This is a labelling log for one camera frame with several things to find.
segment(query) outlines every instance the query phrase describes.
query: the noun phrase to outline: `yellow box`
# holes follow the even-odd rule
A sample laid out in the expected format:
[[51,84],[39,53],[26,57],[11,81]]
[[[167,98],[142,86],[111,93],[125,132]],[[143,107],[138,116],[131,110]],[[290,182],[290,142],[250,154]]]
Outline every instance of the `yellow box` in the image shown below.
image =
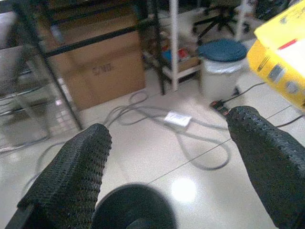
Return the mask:
[[305,0],[261,27],[247,58],[250,68],[305,112]]

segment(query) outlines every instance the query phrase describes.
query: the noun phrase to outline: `white power adapter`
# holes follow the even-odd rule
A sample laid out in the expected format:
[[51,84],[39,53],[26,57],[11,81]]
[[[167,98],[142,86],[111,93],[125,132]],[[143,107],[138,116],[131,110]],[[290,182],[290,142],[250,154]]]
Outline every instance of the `white power adapter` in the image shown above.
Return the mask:
[[180,114],[174,111],[170,111],[164,118],[166,124],[174,127],[177,130],[186,130],[190,120],[192,119],[189,115]]

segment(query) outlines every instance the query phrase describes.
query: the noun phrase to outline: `blue trash can lid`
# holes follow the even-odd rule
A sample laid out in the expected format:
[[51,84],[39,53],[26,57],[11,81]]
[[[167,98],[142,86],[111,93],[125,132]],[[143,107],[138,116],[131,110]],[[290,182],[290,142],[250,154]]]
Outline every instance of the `blue trash can lid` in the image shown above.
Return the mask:
[[247,49],[241,43],[230,40],[220,39],[209,42],[198,47],[199,56],[203,56],[211,61],[234,62],[244,59]]

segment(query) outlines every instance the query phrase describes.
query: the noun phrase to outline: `trash can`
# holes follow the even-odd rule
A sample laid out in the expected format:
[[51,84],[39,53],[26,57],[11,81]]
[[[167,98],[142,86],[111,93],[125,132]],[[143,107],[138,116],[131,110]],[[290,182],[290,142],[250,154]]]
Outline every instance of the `trash can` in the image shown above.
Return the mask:
[[201,59],[200,90],[209,99],[230,98],[242,69],[247,49],[241,43],[221,39],[198,47]]

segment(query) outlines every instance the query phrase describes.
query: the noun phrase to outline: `red stripe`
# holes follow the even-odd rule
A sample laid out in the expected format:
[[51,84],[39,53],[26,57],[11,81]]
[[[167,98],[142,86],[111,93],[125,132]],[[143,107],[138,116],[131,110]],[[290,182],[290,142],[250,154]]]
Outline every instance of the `red stripe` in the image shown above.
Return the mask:
[[292,41],[290,41],[290,42],[284,44],[283,46],[279,47],[279,50],[285,49],[285,48],[287,48],[288,46],[290,46],[290,45],[292,45],[292,44],[294,44],[294,43],[296,43],[296,42],[297,42],[297,39],[293,39]]

